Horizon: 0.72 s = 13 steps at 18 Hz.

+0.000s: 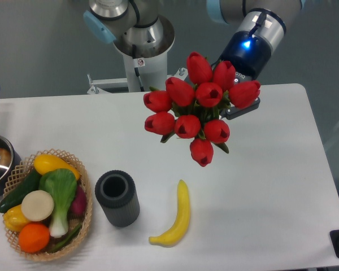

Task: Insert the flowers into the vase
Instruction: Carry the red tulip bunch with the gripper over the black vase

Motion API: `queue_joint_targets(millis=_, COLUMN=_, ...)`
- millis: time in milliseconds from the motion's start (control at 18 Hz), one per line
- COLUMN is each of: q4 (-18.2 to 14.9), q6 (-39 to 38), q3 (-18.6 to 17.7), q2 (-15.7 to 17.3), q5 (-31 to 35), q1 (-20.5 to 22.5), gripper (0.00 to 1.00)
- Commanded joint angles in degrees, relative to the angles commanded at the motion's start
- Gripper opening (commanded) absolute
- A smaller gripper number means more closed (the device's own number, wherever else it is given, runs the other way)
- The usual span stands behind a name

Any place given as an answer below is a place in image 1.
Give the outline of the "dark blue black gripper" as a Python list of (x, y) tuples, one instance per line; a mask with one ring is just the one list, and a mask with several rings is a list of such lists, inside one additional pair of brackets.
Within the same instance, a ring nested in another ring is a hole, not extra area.
[[(240, 83), (258, 78), (286, 33), (285, 23), (266, 8), (254, 8), (244, 18), (219, 60), (228, 60), (235, 68), (234, 82)], [(230, 106), (221, 111), (221, 119), (232, 120), (256, 110), (257, 98), (250, 106), (239, 109)]]

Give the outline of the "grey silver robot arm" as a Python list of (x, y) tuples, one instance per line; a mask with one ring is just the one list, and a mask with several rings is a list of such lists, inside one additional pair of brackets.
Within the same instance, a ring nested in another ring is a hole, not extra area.
[[(304, 1), (207, 1), (207, 13), (217, 23), (240, 26), (220, 55), (236, 70), (235, 83), (255, 80), (290, 28)], [(90, 1), (84, 22), (103, 43), (122, 54), (128, 89), (164, 87), (167, 53), (175, 41), (157, 1)]]

